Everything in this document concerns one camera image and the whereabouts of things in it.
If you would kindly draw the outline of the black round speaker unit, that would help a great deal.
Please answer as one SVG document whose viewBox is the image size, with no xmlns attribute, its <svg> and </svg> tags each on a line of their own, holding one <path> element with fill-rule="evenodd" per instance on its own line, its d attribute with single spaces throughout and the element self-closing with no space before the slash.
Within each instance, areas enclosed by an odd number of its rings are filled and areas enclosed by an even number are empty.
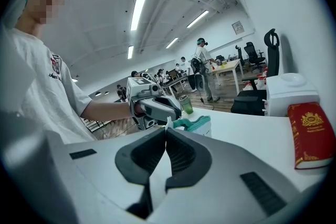
<svg viewBox="0 0 336 224">
<path fill-rule="evenodd" d="M 195 87 L 198 91 L 204 91 L 204 76 L 200 73 L 195 74 Z"/>
</svg>

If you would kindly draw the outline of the person's white printed t-shirt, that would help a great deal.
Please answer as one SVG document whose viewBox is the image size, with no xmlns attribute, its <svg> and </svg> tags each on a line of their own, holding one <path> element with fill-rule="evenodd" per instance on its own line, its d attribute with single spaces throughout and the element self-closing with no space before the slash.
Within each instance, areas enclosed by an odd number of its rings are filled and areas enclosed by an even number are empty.
<svg viewBox="0 0 336 224">
<path fill-rule="evenodd" d="M 58 133 L 65 144 L 95 140 L 80 117 L 92 99 L 72 81 L 62 58 L 35 36 L 16 28 L 6 29 L 5 33 L 36 74 L 20 113 Z"/>
</svg>

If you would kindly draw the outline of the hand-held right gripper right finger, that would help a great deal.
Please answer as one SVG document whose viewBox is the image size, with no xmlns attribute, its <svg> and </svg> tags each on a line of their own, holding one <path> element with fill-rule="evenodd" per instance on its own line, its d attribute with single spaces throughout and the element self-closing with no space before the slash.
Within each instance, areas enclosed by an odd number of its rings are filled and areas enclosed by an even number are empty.
<svg viewBox="0 0 336 224">
<path fill-rule="evenodd" d="M 155 224 L 255 224 L 299 194 L 275 168 L 237 145 L 168 129 L 172 176 Z"/>
</svg>

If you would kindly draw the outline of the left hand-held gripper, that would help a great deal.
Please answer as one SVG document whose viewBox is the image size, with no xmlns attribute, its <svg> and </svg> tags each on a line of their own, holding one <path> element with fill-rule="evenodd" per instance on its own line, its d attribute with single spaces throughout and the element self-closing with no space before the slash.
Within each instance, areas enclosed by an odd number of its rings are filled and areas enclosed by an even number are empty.
<svg viewBox="0 0 336 224">
<path fill-rule="evenodd" d="M 162 89 L 153 81 L 143 77 L 130 77 L 126 96 L 132 118 L 140 130 L 147 130 L 157 121 L 167 122 L 167 118 L 177 120 L 182 116 L 180 103 L 175 98 L 163 95 Z M 143 114 L 134 114 L 134 105 L 140 103 Z"/>
</svg>

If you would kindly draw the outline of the person's left forearm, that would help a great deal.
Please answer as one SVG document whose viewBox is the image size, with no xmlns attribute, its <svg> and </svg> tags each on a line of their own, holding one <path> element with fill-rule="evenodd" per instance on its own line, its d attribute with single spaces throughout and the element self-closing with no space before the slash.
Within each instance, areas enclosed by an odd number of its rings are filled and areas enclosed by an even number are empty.
<svg viewBox="0 0 336 224">
<path fill-rule="evenodd" d="M 92 100 L 80 115 L 91 121 L 115 121 L 131 118 L 131 110 L 127 103 L 103 103 Z"/>
</svg>

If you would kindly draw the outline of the green drink tumbler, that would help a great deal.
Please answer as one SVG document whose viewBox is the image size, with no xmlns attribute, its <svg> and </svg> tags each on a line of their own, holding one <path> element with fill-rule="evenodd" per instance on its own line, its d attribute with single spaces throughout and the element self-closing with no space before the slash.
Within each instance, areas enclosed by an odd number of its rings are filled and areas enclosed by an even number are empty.
<svg viewBox="0 0 336 224">
<path fill-rule="evenodd" d="M 193 113 L 193 107 L 188 95 L 185 94 L 180 96 L 178 101 L 186 114 L 190 115 Z"/>
</svg>

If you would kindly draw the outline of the clear plastic bag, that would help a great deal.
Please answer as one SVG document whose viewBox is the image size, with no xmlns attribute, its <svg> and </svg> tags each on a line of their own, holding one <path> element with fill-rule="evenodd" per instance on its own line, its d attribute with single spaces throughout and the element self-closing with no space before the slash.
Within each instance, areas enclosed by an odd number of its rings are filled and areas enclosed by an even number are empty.
<svg viewBox="0 0 336 224">
<path fill-rule="evenodd" d="M 191 121 L 189 119 L 172 120 L 169 116 L 165 125 L 165 130 L 168 128 L 177 129 L 181 127 L 184 131 L 199 134 L 206 137 L 212 137 L 212 125 L 210 116 L 200 116 L 197 120 Z"/>
</svg>

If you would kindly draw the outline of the red hardcover book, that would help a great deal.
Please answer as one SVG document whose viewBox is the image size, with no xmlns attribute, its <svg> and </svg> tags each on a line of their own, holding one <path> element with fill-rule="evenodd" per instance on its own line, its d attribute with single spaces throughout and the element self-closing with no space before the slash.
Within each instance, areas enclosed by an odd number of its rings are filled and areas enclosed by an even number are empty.
<svg viewBox="0 0 336 224">
<path fill-rule="evenodd" d="M 328 166 L 336 155 L 336 136 L 318 102 L 288 107 L 295 152 L 295 169 Z"/>
</svg>

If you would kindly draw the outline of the wooden table with white legs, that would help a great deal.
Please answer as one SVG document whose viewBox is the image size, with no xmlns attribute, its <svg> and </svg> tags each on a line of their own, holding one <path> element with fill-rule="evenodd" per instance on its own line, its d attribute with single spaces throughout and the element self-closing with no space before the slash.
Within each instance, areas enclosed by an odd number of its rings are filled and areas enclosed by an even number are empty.
<svg viewBox="0 0 336 224">
<path fill-rule="evenodd" d="M 220 86 L 221 83 L 219 81 L 219 74 L 231 71 L 233 73 L 233 76 L 234 76 L 236 92 L 237 92 L 237 94 L 239 94 L 240 89 L 239 89 L 239 83 L 238 83 L 237 72 L 236 72 L 237 67 L 239 67 L 239 69 L 240 69 L 241 77 L 244 78 L 243 67 L 242 67 L 242 64 L 240 63 L 239 59 L 227 62 L 227 63 L 225 63 L 224 65 L 221 65 L 221 66 L 212 67 L 212 74 L 215 75 L 216 81 L 217 81 L 218 85 Z"/>
</svg>

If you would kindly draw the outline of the white box with round recess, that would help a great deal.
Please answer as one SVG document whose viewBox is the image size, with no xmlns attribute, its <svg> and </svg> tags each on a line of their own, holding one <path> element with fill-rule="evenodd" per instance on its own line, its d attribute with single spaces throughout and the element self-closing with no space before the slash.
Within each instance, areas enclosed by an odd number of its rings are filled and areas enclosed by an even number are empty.
<svg viewBox="0 0 336 224">
<path fill-rule="evenodd" d="M 284 73 L 266 79 L 265 115 L 285 117 L 292 104 L 319 102 L 314 85 L 299 73 Z"/>
</svg>

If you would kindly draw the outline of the black office chair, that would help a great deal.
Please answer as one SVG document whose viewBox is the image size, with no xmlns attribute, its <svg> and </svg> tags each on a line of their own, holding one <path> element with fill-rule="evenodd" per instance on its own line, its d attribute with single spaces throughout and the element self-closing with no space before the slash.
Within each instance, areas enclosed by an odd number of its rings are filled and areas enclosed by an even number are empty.
<svg viewBox="0 0 336 224">
<path fill-rule="evenodd" d="M 245 61 L 244 61 L 243 56 L 242 56 L 241 48 L 238 47 L 237 45 L 235 46 L 235 48 L 236 48 L 237 51 L 238 51 L 238 58 L 239 58 L 239 60 L 240 60 L 240 63 L 241 63 L 241 65 L 242 65 L 242 67 L 244 67 L 244 66 L 245 66 Z"/>
<path fill-rule="evenodd" d="M 251 83 L 251 90 L 241 91 L 234 99 L 234 104 L 231 107 L 231 113 L 246 114 L 246 115 L 265 115 L 265 102 L 267 101 L 266 89 L 257 88 L 255 80 L 266 82 L 266 78 L 277 76 L 279 74 L 279 45 L 280 40 L 276 30 L 272 28 L 264 36 L 264 43 L 267 46 L 268 52 L 268 67 L 266 75 L 255 76 L 242 79 Z"/>
<path fill-rule="evenodd" d="M 252 42 L 247 42 L 244 50 L 248 55 L 248 61 L 253 65 L 252 70 L 259 70 L 259 72 L 262 72 L 262 65 L 265 63 L 266 58 L 257 54 Z"/>
</svg>

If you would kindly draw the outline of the heap of white plastic bags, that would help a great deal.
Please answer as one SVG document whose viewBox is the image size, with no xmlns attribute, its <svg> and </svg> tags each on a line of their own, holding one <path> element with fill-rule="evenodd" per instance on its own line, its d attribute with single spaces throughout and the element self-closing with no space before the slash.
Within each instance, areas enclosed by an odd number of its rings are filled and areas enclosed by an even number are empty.
<svg viewBox="0 0 336 224">
<path fill-rule="evenodd" d="M 244 91 L 247 90 L 266 90 L 267 70 L 254 77 L 244 78 L 242 82 L 245 84 Z"/>
</svg>

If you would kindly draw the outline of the black and white backpack rig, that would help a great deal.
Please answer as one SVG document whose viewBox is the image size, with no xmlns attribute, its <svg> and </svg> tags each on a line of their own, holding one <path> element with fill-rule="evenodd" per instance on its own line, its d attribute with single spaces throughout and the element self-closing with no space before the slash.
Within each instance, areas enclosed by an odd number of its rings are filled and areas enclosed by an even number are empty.
<svg viewBox="0 0 336 224">
<path fill-rule="evenodd" d="M 191 65 L 191 68 L 194 74 L 200 73 L 201 63 L 202 62 L 198 58 L 195 58 L 195 57 L 192 58 L 190 65 Z"/>
</svg>

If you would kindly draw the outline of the framed wall notice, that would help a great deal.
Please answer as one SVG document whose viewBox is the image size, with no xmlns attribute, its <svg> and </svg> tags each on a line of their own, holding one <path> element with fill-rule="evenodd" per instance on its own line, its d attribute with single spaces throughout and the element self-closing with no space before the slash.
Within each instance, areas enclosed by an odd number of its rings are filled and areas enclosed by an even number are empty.
<svg viewBox="0 0 336 224">
<path fill-rule="evenodd" d="M 236 35 L 240 35 L 245 32 L 244 27 L 240 21 L 233 23 L 232 27 Z"/>
</svg>

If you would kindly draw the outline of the dark desk with white legs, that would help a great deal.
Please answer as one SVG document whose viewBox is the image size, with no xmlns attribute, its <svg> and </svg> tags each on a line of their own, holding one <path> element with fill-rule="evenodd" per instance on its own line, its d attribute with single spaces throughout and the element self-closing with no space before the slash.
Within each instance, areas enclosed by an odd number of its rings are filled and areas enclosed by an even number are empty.
<svg viewBox="0 0 336 224">
<path fill-rule="evenodd" d="M 162 90 L 166 90 L 168 94 L 170 94 L 171 96 L 175 96 L 174 94 L 174 90 L 172 89 L 172 87 L 176 84 L 180 84 L 181 85 L 181 91 L 185 91 L 185 88 L 183 86 L 182 80 L 187 80 L 187 76 L 182 76 L 182 77 L 178 77 L 175 80 L 169 82 L 168 84 L 165 84 L 164 86 L 162 86 Z"/>
</svg>

